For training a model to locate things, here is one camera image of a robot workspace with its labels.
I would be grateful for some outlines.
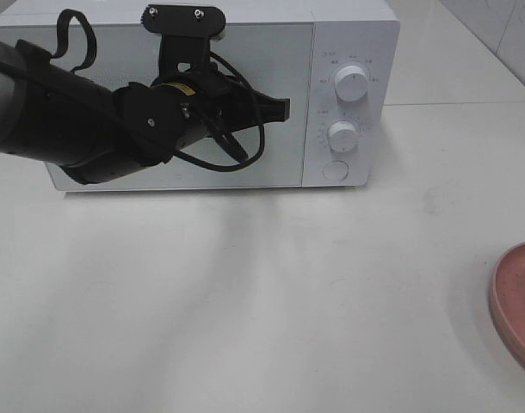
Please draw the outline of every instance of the white microwave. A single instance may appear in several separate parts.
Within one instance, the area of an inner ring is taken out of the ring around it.
[[[56,189],[329,187],[367,182],[399,31],[387,3],[212,3],[226,19],[225,35],[211,42],[212,50],[235,66],[254,89],[289,100],[288,119],[266,125],[262,157],[248,168],[226,173],[173,159],[90,185],[75,182],[48,163]],[[196,13],[203,14],[203,7]],[[149,84],[158,75],[160,37],[140,23],[146,0],[17,0],[0,15],[0,41],[14,45],[25,39],[55,50],[56,19],[66,8],[80,9],[96,33],[97,60],[81,72],[82,77],[117,89],[131,81]],[[85,54],[80,27],[72,25],[69,35],[69,52],[55,63],[62,68],[72,67]],[[256,128],[239,132],[238,141],[247,152],[256,151]],[[188,153],[214,163],[230,162],[209,139],[191,145]]]

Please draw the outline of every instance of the pink plate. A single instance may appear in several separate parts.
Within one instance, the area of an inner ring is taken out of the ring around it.
[[[505,344],[525,366],[525,243],[507,251],[494,268],[491,312]]]

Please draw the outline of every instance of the timer knob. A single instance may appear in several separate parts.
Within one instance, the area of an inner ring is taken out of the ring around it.
[[[358,64],[343,67],[335,75],[335,91],[342,101],[359,101],[368,92],[368,71]]]
[[[358,145],[360,128],[358,125],[341,121],[331,125],[328,130],[330,148],[335,152],[349,152]]]

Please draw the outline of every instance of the tabletop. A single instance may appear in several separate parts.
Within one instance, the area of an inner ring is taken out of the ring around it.
[[[387,105],[525,102],[525,87],[438,0],[388,0],[401,22]]]
[[[369,184],[61,194],[0,155],[0,412],[525,413],[525,103],[387,107]]]

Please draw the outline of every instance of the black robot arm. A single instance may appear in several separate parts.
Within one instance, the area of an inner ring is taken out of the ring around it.
[[[84,62],[71,72],[51,64],[65,55],[72,18],[88,41]],[[94,30],[85,16],[64,10],[53,55],[25,40],[0,42],[0,152],[55,163],[82,184],[108,182],[168,163],[173,157],[219,172],[253,164],[264,151],[264,124],[286,121],[289,100],[253,90],[210,41],[225,28],[213,7],[150,5],[142,16],[160,34],[159,76],[150,86],[110,91],[75,71],[96,60]],[[219,70],[218,62],[228,74]],[[189,69],[179,70],[179,64]],[[260,145],[249,157],[233,133],[256,126]],[[215,165],[182,151],[211,138],[237,163]]]

